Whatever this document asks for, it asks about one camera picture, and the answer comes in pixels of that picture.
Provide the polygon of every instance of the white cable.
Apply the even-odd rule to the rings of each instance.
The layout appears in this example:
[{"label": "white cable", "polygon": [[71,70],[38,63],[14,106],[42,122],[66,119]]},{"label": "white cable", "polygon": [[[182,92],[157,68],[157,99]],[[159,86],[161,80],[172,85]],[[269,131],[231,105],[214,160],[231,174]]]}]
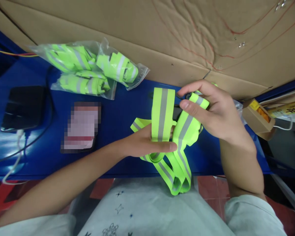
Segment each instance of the white cable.
[{"label": "white cable", "polygon": [[[20,147],[20,140],[21,140],[21,137],[23,136],[24,134],[24,130],[23,129],[18,129],[17,132],[16,132],[16,135],[17,135],[17,148],[19,150],[21,150],[21,147]],[[12,169],[5,175],[5,177],[3,177],[2,179],[2,183],[3,184],[6,184],[6,185],[19,185],[19,184],[24,184],[26,183],[27,181],[25,182],[22,182],[22,183],[9,183],[7,182],[7,178],[10,176],[10,174],[15,170],[15,168],[17,167],[17,165],[19,164],[19,161],[22,157],[22,152],[20,152],[20,155],[18,156],[18,158],[16,159]]]},{"label": "white cable", "polygon": [[276,127],[276,128],[279,128],[279,129],[282,129],[282,130],[291,130],[291,129],[292,129],[292,127],[293,127],[293,119],[292,119],[292,117],[291,117],[291,116],[288,116],[288,118],[291,120],[291,123],[290,123],[290,125],[289,125],[289,128],[288,128],[288,129],[286,129],[286,128],[282,128],[282,127],[280,127],[280,126],[274,126],[274,127]]}]

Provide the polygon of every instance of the reflective vest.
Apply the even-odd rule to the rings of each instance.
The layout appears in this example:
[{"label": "reflective vest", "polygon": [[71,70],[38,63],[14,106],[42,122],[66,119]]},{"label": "reflective vest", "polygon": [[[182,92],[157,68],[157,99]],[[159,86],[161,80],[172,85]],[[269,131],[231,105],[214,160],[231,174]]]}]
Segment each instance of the reflective vest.
[{"label": "reflective vest", "polygon": [[49,62],[63,72],[92,70],[96,66],[96,55],[84,46],[52,44],[45,52]]},{"label": "reflective vest", "polygon": [[[197,103],[206,109],[209,102],[191,93],[190,101]],[[190,190],[191,171],[184,149],[191,146],[198,140],[201,123],[185,111],[182,111],[178,121],[173,120],[173,110],[175,101],[175,90],[154,88],[152,119],[145,120],[136,118],[131,125],[131,129],[136,132],[152,123],[152,141],[168,142],[170,131],[175,126],[172,141],[177,144],[177,150],[169,153],[151,153],[140,157],[142,160],[151,162],[166,182],[172,195],[185,193]]]},{"label": "reflective vest", "polygon": [[88,70],[62,74],[58,82],[63,89],[80,94],[100,95],[110,90],[108,80],[102,73]]},{"label": "reflective vest", "polygon": [[98,55],[96,64],[101,68],[106,77],[117,82],[132,83],[138,75],[138,68],[120,52],[112,53],[110,56]]}]

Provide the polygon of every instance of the blue table surface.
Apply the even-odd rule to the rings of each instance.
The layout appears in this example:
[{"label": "blue table surface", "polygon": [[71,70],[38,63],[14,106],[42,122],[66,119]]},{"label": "blue table surface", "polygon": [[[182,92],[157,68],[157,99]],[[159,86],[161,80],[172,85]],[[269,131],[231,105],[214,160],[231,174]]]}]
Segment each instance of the blue table surface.
[{"label": "blue table surface", "polygon": [[[49,64],[40,58],[21,58],[0,78],[0,126],[4,110],[8,102],[10,89],[17,86],[45,85],[45,76]],[[49,84],[59,78],[60,72],[53,69],[48,76]],[[101,97],[74,94],[63,91],[51,91],[55,105],[55,114],[52,124],[46,133],[25,151],[15,172],[9,179],[31,180],[43,179],[60,168],[89,154],[61,154],[60,144],[67,127],[68,117],[74,102],[95,101],[102,103],[102,122],[99,126],[95,149],[101,148],[113,141],[132,134],[130,125],[136,117],[151,118],[152,99],[154,87],[179,90],[179,87],[144,80],[137,88],[127,91],[118,84],[115,100]],[[27,143],[33,141],[47,126],[50,119],[50,103],[45,102],[43,123],[34,130],[26,131]],[[271,173],[260,146],[257,135],[246,125],[246,129],[253,138],[257,147],[257,158],[263,173]],[[16,134],[2,133],[0,131],[0,159],[17,151]],[[193,175],[222,175],[223,169],[220,160],[219,140],[203,130],[198,141],[185,149],[186,156]],[[0,162],[0,180],[13,166],[17,156]],[[151,163],[139,158],[127,157],[105,173],[103,178],[122,177],[149,177],[158,173]]]}]

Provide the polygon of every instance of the white t-shirt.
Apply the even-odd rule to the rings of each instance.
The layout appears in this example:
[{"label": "white t-shirt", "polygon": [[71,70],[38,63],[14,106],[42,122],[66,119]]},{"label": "white t-shirt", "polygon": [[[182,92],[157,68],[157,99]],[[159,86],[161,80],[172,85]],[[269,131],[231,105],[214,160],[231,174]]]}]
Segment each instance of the white t-shirt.
[{"label": "white t-shirt", "polygon": [[[100,201],[79,236],[286,235],[272,207],[242,195],[225,205],[224,222],[192,188],[172,196],[161,178],[120,179]],[[43,216],[0,228],[0,235],[69,236],[75,217]]]}]

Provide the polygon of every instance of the clear plastic bag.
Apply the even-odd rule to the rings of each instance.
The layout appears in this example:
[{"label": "clear plastic bag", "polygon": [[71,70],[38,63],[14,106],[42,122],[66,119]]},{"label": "clear plastic bag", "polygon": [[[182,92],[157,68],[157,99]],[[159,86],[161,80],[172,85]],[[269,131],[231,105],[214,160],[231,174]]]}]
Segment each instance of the clear plastic bag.
[{"label": "clear plastic bag", "polygon": [[240,102],[238,102],[238,101],[236,101],[236,100],[234,100],[234,99],[233,99],[233,102],[234,102],[235,107],[236,107],[236,109],[237,109],[238,115],[239,115],[240,119],[242,120],[242,123],[243,123],[244,125],[247,124],[247,122],[246,122],[245,119],[243,118],[243,105],[242,105]]},{"label": "clear plastic bag", "polygon": [[63,72],[80,70],[101,71],[96,65],[100,44],[96,41],[77,41],[67,44],[40,44],[29,48]]},{"label": "clear plastic bag", "polygon": [[51,90],[101,96],[115,99],[117,82],[107,78],[101,72],[81,70],[62,73],[60,78],[51,85]]},{"label": "clear plastic bag", "polygon": [[116,49],[109,47],[106,38],[100,44],[96,64],[106,77],[123,84],[127,90],[137,87],[150,71],[146,66],[134,64]]}]

